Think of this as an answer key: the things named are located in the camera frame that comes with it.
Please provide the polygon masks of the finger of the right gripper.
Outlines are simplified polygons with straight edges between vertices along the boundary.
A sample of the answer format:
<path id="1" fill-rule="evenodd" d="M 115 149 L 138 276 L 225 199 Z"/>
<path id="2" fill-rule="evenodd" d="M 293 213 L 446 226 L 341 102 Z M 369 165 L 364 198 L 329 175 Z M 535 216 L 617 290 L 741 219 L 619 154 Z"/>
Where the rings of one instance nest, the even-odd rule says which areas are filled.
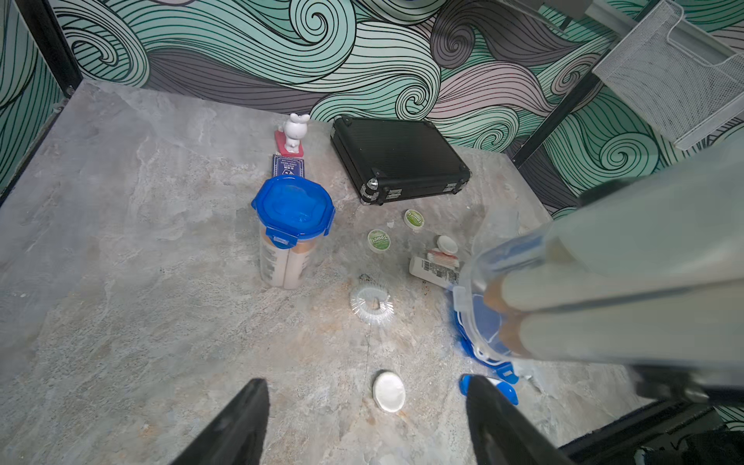
<path id="1" fill-rule="evenodd" d="M 742 404 L 743 371 L 718 368 L 631 366 L 635 393 L 644 398 L 697 404 Z"/>

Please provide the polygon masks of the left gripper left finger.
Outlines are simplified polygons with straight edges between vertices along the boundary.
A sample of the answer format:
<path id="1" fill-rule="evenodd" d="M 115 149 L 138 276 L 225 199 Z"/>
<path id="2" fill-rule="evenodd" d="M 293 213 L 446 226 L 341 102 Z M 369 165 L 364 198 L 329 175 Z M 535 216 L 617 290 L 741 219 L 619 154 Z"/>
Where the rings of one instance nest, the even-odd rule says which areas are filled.
<path id="1" fill-rule="evenodd" d="M 252 379 L 172 465 L 259 464 L 269 423 L 269 386 Z"/>

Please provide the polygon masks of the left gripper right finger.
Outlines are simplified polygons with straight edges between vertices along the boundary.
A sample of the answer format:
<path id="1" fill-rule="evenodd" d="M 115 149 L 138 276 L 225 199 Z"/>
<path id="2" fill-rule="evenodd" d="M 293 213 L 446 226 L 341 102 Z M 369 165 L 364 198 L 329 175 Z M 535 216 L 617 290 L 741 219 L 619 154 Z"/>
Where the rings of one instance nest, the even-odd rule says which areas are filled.
<path id="1" fill-rule="evenodd" d="M 466 412 L 478 464 L 573 464 L 484 376 L 470 377 Z"/>

